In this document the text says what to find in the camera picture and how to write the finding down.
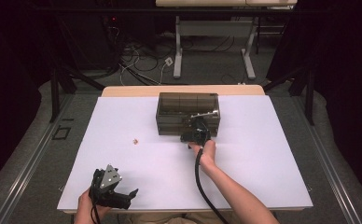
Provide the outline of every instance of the person's arm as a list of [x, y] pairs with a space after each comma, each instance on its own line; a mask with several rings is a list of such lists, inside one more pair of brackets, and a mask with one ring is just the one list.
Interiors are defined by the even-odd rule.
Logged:
[[[200, 146], [189, 143], [189, 146], [198, 154]], [[202, 170], [213, 180], [216, 187], [227, 200], [236, 216], [243, 224], [250, 223], [278, 223], [271, 211], [250, 191], [230, 178], [216, 166], [216, 142], [209, 140], [204, 145], [200, 165]]]
[[[93, 205], [91, 204], [91, 198], [89, 197], [89, 190], [90, 189], [85, 190], [85, 192], [83, 192], [82, 195], [79, 196], [76, 221], [74, 222], [75, 224], [93, 224], [94, 222], [97, 223], [94, 212], [91, 211]], [[100, 220], [109, 210], [111, 210], [110, 207], [103, 207], [100, 205], [96, 205], [96, 207]]]

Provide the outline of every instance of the wall outlet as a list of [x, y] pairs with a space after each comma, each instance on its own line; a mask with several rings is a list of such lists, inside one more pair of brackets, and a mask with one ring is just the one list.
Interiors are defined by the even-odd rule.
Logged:
[[173, 64], [173, 59], [171, 57], [168, 57], [166, 60], [164, 60], [167, 64], [167, 66], [170, 66]]

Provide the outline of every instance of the black cable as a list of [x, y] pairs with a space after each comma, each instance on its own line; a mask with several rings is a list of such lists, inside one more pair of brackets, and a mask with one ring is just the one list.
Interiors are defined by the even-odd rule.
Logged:
[[228, 36], [224, 41], [222, 41], [222, 43], [220, 43], [218, 46], [216, 46], [214, 49], [185, 49], [185, 51], [190, 51], [190, 52], [225, 52], [228, 49], [230, 49], [233, 44], [234, 44], [234, 36], [232, 37], [230, 46], [228, 46], [226, 49], [219, 49], [222, 45], [225, 44], [225, 42], [227, 42], [230, 39], [230, 36]]
[[[88, 58], [88, 56], [86, 55], [86, 53], [84, 52], [84, 50], [78, 45], [77, 41], [75, 40], [73, 34], [71, 33], [70, 29], [68, 28], [67, 24], [63, 21], [59, 19], [59, 23], [61, 24], [61, 26], [63, 27], [63, 29], [65, 29], [66, 33], [68, 33], [68, 36], [71, 38], [71, 40], [73, 41], [74, 46], [78, 49], [79, 53], [81, 54], [81, 56], [90, 64], [92, 65], [94, 68], [99, 69], [99, 70], [104, 70], [102, 67], [97, 66], [95, 63], [93, 63], [91, 61], [91, 59]], [[108, 70], [108, 72], [101, 74], [101, 75], [96, 75], [93, 77], [90, 77], [91, 79], [98, 79], [98, 78], [102, 78], [102, 77], [109, 77], [111, 76], [113, 73], [115, 73], [115, 66], [111, 67], [110, 70]]]
[[152, 70], [154, 70], [155, 68], [158, 67], [159, 60], [158, 60], [157, 58], [155, 58], [154, 56], [151, 56], [151, 55], [149, 55], [149, 54], [148, 54], [148, 56], [146, 56], [146, 57], [147, 57], [147, 58], [150, 57], [150, 58], [152, 58], [153, 60], [155, 60], [155, 65], [154, 65], [152, 68], [142, 69], [142, 68], [138, 68], [138, 67], [136, 66], [137, 63], [135, 63], [135, 64], [133, 65], [133, 67], [134, 67], [135, 69], [137, 69], [137, 71], [140, 71], [140, 72], [149, 72], [149, 71], [152, 71]]
[[172, 51], [174, 50], [173, 48], [171, 48], [171, 47], [169, 47], [169, 46], [166, 46], [166, 45], [164, 45], [164, 44], [158, 44], [158, 45], [163, 45], [163, 46], [169, 48], [170, 50], [169, 50], [167, 53], [164, 53], [163, 55], [154, 55], [153, 53], [147, 52], [147, 51], [145, 51], [144, 49], [142, 49], [142, 52], [145, 53], [146, 55], [149, 55], [149, 56], [151, 56], [151, 57], [153, 57], [153, 58], [155, 58], [155, 59], [158, 60], [158, 59], [164, 59], [164, 58], [166, 58], [166, 57], [167, 57], [169, 54], [171, 54]]
[[[93, 221], [94, 224], [101, 224], [99, 213], [97, 212], [97, 207], [96, 207], [97, 202], [95, 202], [95, 200], [94, 200], [95, 195], [94, 195], [93, 189], [95, 188], [95, 186], [94, 186], [95, 185], [94, 184], [95, 180], [96, 180], [96, 176], [93, 177], [93, 179], [91, 181], [91, 184], [90, 184], [90, 198], [91, 198], [91, 205], [92, 205], [92, 208], [90, 210], [90, 217], [91, 217], [91, 220]], [[92, 211], [94, 211], [94, 215], [96, 216], [96, 221], [97, 222], [94, 221]]]
[[[124, 67], [135, 79], [137, 79], [139, 82], [144, 84], [145, 86], [154, 85], [157, 86], [158, 82], [150, 79], [149, 77], [142, 76], [135, 71], [133, 71], [130, 67], [127, 67], [123, 62], [119, 63], [120, 66]], [[187, 83], [168, 83], [168, 82], [162, 82], [161, 85], [189, 85]]]
[[214, 211], [214, 213], [216, 213], [216, 215], [219, 217], [219, 219], [221, 219], [221, 221], [224, 224], [228, 224], [228, 221], [224, 217], [222, 217], [222, 215], [218, 212], [218, 210], [216, 210], [216, 207], [210, 202], [210, 200], [207, 198], [207, 196], [205, 195], [205, 193], [203, 191], [201, 180], [199, 179], [199, 163], [200, 163], [202, 154], [203, 154], [203, 148], [201, 148], [199, 150], [198, 155], [196, 156], [196, 162], [195, 162], [196, 184], [198, 185], [198, 189], [201, 192], [202, 197], [207, 202], [207, 204], [210, 206], [210, 208]]
[[[233, 82], [232, 82], [232, 83], [227, 83], [226, 81], [224, 81], [224, 77], [231, 77], [231, 79], [233, 80]], [[225, 85], [232, 85], [232, 84], [234, 84], [234, 83], [237, 83], [236, 78], [233, 77], [233, 76], [230, 75], [230, 74], [225, 74], [225, 75], [223, 75], [223, 76], [221, 77], [221, 81], [222, 81], [222, 83], [224, 83]]]
[[161, 85], [168, 85], [168, 86], [187, 86], [187, 83], [170, 83], [170, 82], [162, 82]]

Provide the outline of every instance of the white table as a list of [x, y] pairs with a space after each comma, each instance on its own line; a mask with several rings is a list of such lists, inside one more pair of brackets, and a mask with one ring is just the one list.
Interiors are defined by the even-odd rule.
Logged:
[[[294, 6], [297, 0], [156, 0], [157, 7], [283, 7]], [[181, 21], [175, 18], [176, 53], [174, 60], [174, 78], [181, 77], [183, 35], [215, 35], [247, 37], [242, 56], [249, 79], [255, 79], [250, 52], [257, 26], [255, 18], [249, 21]]]
[[[257, 86], [118, 87], [103, 93], [65, 185], [58, 209], [77, 210], [78, 196], [95, 169], [119, 168], [116, 192], [139, 189], [128, 211], [209, 210], [194, 177], [194, 155], [179, 136], [159, 136], [155, 120], [160, 91], [218, 92], [221, 121], [216, 160], [270, 209], [312, 207], [295, 159], [268, 96]], [[215, 185], [201, 174], [202, 186], [218, 209], [230, 209]]]

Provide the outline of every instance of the gray floor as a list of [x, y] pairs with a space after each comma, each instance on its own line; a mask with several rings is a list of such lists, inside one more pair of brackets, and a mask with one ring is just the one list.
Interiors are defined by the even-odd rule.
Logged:
[[[244, 64], [240, 53], [240, 48], [245, 42], [243, 39], [235, 39], [232, 47], [224, 52], [188, 51], [188, 49], [213, 49], [223, 40], [223, 37], [198, 37], [184, 41], [181, 78], [173, 79], [172, 67], [166, 67], [163, 82], [237, 84], [244, 81], [246, 84], [265, 84], [265, 75], [278, 37], [263, 36], [259, 55], [252, 53], [252, 63], [257, 75], [255, 80], [244, 78]], [[226, 49], [230, 44], [231, 38], [219, 49]], [[168, 56], [174, 58], [173, 53], [166, 55], [171, 50], [167, 47], [170, 45], [174, 44], [169, 42], [159, 45], [159, 56], [164, 55], [164, 57], [159, 59], [158, 66], [152, 58], [142, 57], [136, 64], [137, 67], [141, 70], [151, 68], [153, 70], [140, 73], [160, 80], [164, 59]], [[97, 81], [105, 85], [121, 85], [120, 76], [125, 85], [141, 85], [127, 72], [121, 75], [120, 71]], [[86, 83], [76, 80], [76, 84], [77, 94], [62, 94], [63, 112], [53, 124], [49, 124], [51, 112], [49, 83], [40, 88], [43, 97], [36, 118], [0, 173], [0, 222], [70, 222], [69, 215], [56, 210], [62, 194], [59, 188], [68, 178], [79, 144], [89, 124], [91, 112], [97, 97], [101, 94]], [[314, 207], [301, 212], [277, 211], [278, 219], [281, 223], [362, 223], [362, 187], [333, 142], [325, 99], [315, 94], [313, 105], [315, 126], [312, 127], [300, 113], [303, 96], [290, 97], [286, 91], [289, 85], [287, 82], [278, 86], [268, 92], [268, 95], [281, 121], [302, 177], [310, 189]], [[53, 133], [50, 131], [59, 125], [70, 128], [70, 133], [65, 140], [51, 140]], [[320, 147], [324, 148], [325, 154], [330, 159], [329, 163], [320, 155], [318, 150]], [[29, 170], [27, 164], [35, 166]], [[333, 165], [335, 173], [328, 171], [328, 165]], [[29, 175], [20, 175], [21, 172], [27, 172]], [[23, 183], [16, 183], [19, 179], [22, 179]], [[344, 187], [341, 194], [338, 191], [339, 187]], [[20, 193], [16, 194], [14, 189], [18, 189]], [[118, 223], [118, 218], [110, 216], [105, 223]]]

